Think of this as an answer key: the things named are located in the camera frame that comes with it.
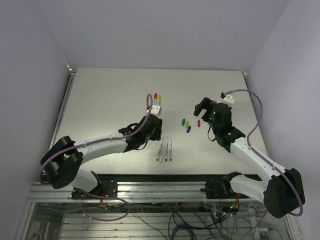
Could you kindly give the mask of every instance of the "purple cable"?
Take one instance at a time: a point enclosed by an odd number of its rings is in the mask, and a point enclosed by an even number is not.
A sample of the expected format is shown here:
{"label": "purple cable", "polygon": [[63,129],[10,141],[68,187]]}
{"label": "purple cable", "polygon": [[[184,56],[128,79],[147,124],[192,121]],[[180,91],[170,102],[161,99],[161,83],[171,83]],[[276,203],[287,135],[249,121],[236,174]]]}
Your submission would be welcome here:
{"label": "purple cable", "polygon": [[80,191],[82,191],[84,194],[90,196],[90,197],[93,197],[93,198],[100,198],[100,199],[106,199],[106,200],[118,200],[118,201],[122,201],[124,202],[127,206],[128,206],[128,211],[120,216],[120,217],[117,217],[117,218],[114,218],[114,219],[102,219],[102,218],[98,218],[98,217],[93,217],[93,216],[89,216],[88,214],[86,214],[86,211],[85,209],[83,208],[82,209],[82,212],[83,212],[83,216],[84,217],[87,217],[87,218],[90,218],[90,219],[93,219],[93,220],[97,220],[97,221],[103,221],[103,222],[113,222],[113,221],[117,221],[117,220],[120,220],[120,219],[123,219],[125,218],[131,211],[131,205],[130,203],[128,203],[126,200],[122,199],[122,198],[118,198],[118,197],[112,197],[112,196],[97,196],[97,195],[94,195],[94,194],[91,194],[89,192],[86,192],[82,189],[79,189]]}
{"label": "purple cable", "polygon": [[[224,212],[224,211],[221,211],[221,210],[219,210],[219,209],[213,208],[213,207],[211,207],[211,206],[205,205],[204,203],[200,203],[200,205],[201,205],[201,206],[204,206],[205,208],[210,209],[210,210],[212,210],[212,211],[219,212],[219,213],[222,213],[223,215],[226,215],[226,216],[228,216],[228,217],[234,217],[234,218],[250,218],[250,217],[256,217],[256,216],[261,216],[261,215],[263,215],[263,214],[266,214],[266,213],[268,212],[268,210],[264,210],[264,211],[261,211],[261,212],[252,213],[252,214],[248,214],[248,215],[233,215],[233,214],[229,214],[229,213],[226,213],[226,212]],[[174,240],[175,234],[176,234],[178,231],[180,231],[180,230],[186,230],[186,231],[187,231],[187,230],[188,230],[188,229],[185,229],[185,228],[176,227],[176,228],[173,229],[172,234],[171,234],[171,236],[170,236],[170,223],[171,223],[171,219],[173,218],[173,216],[174,216],[175,212],[178,210],[178,208],[181,208],[181,207],[182,207],[182,205],[177,206],[177,208],[176,208],[175,210],[173,210],[173,212],[172,212],[172,214],[171,214],[171,216],[170,216],[170,218],[169,218],[169,222],[168,222],[168,236],[169,236],[169,239],[170,239],[170,240]],[[195,212],[194,212],[194,214],[200,219],[200,221],[201,221],[204,225],[206,225],[205,222],[201,219],[200,216],[198,216]],[[188,232],[189,235],[190,235],[190,239],[193,240],[193,239],[194,239],[194,238],[193,238],[194,233],[193,233],[193,232],[190,233],[189,231],[187,231],[187,232]],[[213,236],[207,238],[207,240],[209,240],[209,239],[214,239],[214,238],[219,238],[218,236],[214,236],[214,234],[213,234],[212,232],[211,232],[211,234],[212,234]]]}
{"label": "purple cable", "polygon": [[268,212],[268,210],[264,210],[264,211],[261,211],[261,212],[252,213],[252,214],[248,214],[248,215],[235,215],[235,214],[230,214],[230,213],[221,211],[221,210],[219,210],[219,209],[213,208],[213,207],[211,207],[211,206],[205,205],[204,203],[200,203],[200,205],[201,205],[201,206],[204,206],[205,208],[210,209],[210,210],[212,210],[212,211],[219,212],[219,213],[221,213],[221,214],[223,214],[223,215],[226,215],[227,217],[233,217],[233,218],[250,218],[250,217],[256,217],[256,216],[260,216],[260,215],[266,214],[266,213]]}
{"label": "purple cable", "polygon": [[259,96],[254,93],[253,91],[250,91],[250,90],[247,90],[247,89],[236,89],[236,90],[231,90],[231,91],[227,91],[225,92],[224,94],[227,95],[227,94],[231,94],[231,93],[235,93],[235,92],[248,92],[252,95],[255,96],[255,98],[258,100],[259,102],[259,105],[260,105],[260,114],[258,116],[258,120],[256,122],[256,125],[254,126],[254,128],[248,133],[247,137],[246,137],[246,142],[249,146],[249,148],[251,148],[251,150],[256,154],[258,155],[260,158],[262,158],[267,164],[269,164],[272,168],[274,168],[284,179],[285,181],[289,184],[289,186],[291,187],[296,199],[298,200],[298,203],[299,203],[299,208],[300,208],[300,211],[299,213],[293,213],[293,212],[290,212],[289,214],[292,215],[292,216],[296,216],[296,217],[300,217],[303,212],[304,212],[304,207],[303,207],[303,204],[302,204],[302,201],[301,201],[301,198],[299,196],[299,193],[297,192],[295,186],[291,183],[291,181],[288,179],[288,177],[277,167],[274,167],[274,165],[272,164],[272,162],[270,162],[268,159],[266,159],[263,155],[261,155],[253,146],[251,146],[251,143],[250,143],[250,136],[251,134],[257,129],[257,127],[259,126],[260,122],[261,122],[261,119],[262,119],[262,113],[263,113],[263,106],[262,106],[262,102],[261,102],[261,99],[259,98]]}

